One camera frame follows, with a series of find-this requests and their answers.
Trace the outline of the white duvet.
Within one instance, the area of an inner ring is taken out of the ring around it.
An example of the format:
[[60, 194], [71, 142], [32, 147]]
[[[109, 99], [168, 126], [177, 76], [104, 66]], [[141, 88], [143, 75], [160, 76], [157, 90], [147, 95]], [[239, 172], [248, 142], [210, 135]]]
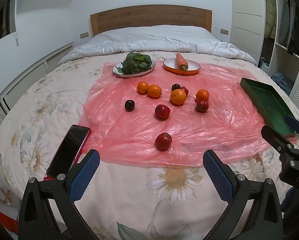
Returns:
[[128, 27], [105, 31], [87, 43], [75, 47], [62, 57], [59, 64], [84, 57], [133, 51], [207, 54], [256, 64], [256, 60], [250, 54], [232, 43], [216, 39], [205, 28], [181, 25]]

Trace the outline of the blue folded cloth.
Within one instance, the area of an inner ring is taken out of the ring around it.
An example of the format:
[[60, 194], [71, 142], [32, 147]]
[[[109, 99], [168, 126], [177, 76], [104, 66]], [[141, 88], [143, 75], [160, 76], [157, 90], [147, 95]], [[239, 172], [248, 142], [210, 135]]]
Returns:
[[293, 81], [290, 80], [283, 73], [275, 73], [271, 79], [288, 95], [290, 96], [293, 88]]

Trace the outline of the white radiator cover cabinet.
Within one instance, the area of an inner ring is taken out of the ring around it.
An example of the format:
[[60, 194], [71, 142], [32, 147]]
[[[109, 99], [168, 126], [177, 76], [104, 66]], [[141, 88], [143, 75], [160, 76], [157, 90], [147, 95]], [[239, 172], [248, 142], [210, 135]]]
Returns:
[[67, 55], [73, 48], [72, 43], [68, 43], [57, 50], [51, 52], [38, 60], [28, 69], [16, 77], [0, 93], [0, 124], [3, 122], [7, 113], [21, 98], [21, 96], [38, 80], [45, 77], [58, 67], [59, 61]]

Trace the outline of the hanging clothes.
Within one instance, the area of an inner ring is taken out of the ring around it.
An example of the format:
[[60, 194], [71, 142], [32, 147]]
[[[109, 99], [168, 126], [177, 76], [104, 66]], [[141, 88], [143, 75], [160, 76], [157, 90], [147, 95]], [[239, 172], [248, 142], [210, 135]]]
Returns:
[[[276, 36], [276, 0], [266, 0], [265, 38]], [[299, 56], [299, 7], [294, 0], [284, 0], [278, 43], [286, 47], [288, 53]]]

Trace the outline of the wooden headboard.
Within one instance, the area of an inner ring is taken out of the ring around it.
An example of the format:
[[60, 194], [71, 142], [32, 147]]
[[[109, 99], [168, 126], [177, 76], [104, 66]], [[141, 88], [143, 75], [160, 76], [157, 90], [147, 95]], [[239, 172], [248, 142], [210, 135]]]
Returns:
[[155, 25], [195, 26], [212, 30], [212, 11], [168, 4], [135, 5], [90, 15], [92, 35], [109, 30]]

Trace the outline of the red smartphone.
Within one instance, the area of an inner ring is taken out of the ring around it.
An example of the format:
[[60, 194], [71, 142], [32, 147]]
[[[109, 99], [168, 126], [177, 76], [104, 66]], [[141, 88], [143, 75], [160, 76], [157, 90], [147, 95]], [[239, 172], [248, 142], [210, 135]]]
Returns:
[[43, 180], [53, 180], [59, 174], [67, 174], [78, 161], [90, 133], [91, 129], [88, 127], [72, 125], [58, 147]]

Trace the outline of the white wardrobe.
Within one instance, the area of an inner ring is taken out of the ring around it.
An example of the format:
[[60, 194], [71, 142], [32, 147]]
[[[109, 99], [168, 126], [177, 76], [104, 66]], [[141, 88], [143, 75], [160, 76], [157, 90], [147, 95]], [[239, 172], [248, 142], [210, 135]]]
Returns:
[[259, 61], [265, 32], [265, 0], [233, 0], [231, 43]]

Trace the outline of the green leafy vegetable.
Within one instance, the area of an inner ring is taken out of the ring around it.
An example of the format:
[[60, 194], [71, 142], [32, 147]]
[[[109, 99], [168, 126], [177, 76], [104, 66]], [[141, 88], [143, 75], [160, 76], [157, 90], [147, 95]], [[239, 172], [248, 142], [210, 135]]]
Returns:
[[149, 55], [130, 52], [122, 63], [122, 74], [138, 74], [150, 70], [152, 60]]

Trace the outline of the orange carrot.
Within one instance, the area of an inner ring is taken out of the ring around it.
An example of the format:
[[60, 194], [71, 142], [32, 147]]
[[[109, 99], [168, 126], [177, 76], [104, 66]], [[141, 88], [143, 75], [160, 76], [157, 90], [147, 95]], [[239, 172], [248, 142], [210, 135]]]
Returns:
[[175, 60], [176, 60], [178, 69], [180, 69], [182, 71], [188, 70], [188, 62], [186, 61], [186, 59], [184, 59], [184, 57], [181, 55], [181, 53], [176, 54]]

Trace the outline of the white black-rimmed plate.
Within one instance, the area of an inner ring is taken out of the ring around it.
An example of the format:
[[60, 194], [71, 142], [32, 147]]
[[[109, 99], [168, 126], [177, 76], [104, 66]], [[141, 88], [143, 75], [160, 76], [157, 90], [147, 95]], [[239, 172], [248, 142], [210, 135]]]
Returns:
[[122, 62], [119, 62], [118, 64], [116, 64], [113, 69], [112, 72], [117, 75], [118, 77], [123, 77], [123, 78], [129, 78], [129, 77], [140, 77], [140, 76], [144, 76], [146, 74], [149, 74], [152, 70], [154, 70], [154, 67], [156, 65], [156, 62], [154, 60], [152, 60], [152, 64], [150, 65], [149, 70], [144, 71], [144, 72], [139, 72], [137, 74], [124, 74], [122, 72]]

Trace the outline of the green rectangular tray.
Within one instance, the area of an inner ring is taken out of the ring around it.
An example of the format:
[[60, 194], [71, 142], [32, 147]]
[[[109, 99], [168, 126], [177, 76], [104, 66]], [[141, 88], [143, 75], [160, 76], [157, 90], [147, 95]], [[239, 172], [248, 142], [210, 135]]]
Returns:
[[273, 86], [247, 78], [241, 78], [240, 85], [251, 99], [266, 125], [274, 128], [286, 138], [298, 136], [284, 122], [285, 116], [294, 115]]

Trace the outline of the large centre orange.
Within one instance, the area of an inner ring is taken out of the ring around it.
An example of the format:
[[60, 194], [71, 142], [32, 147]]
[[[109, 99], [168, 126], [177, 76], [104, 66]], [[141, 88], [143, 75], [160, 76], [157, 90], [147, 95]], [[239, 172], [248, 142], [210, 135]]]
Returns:
[[170, 101], [174, 105], [180, 106], [184, 104], [186, 97], [186, 93], [182, 89], [175, 89], [171, 92]]

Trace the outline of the small red apple behind orange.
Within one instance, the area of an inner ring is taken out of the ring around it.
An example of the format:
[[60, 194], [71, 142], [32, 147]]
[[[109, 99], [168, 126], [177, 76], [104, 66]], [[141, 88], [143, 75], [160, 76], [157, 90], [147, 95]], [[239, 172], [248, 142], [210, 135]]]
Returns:
[[182, 86], [182, 87], [180, 87], [180, 89], [183, 90], [186, 95], [188, 95], [189, 91], [186, 87]]

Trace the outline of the dark plum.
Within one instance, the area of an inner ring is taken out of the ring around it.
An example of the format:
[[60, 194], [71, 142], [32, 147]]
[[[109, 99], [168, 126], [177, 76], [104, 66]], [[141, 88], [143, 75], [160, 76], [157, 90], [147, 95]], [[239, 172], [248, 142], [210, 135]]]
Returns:
[[133, 111], [135, 108], [135, 102], [133, 100], [127, 100], [125, 102], [125, 110], [128, 112]]
[[174, 91], [174, 90], [179, 89], [179, 88], [180, 88], [180, 84], [175, 83], [175, 84], [172, 85], [171, 90]]

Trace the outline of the orange enamel dish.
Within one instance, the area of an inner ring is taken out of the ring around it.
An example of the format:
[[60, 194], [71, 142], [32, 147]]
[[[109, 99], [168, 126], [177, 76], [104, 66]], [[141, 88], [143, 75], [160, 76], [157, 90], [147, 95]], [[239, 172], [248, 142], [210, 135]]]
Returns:
[[167, 71], [177, 75], [184, 75], [184, 76], [194, 75], [200, 71], [201, 66], [197, 62], [188, 59], [186, 59], [186, 61], [188, 62], [188, 70], [179, 69], [177, 67], [175, 58], [164, 60], [163, 65]]

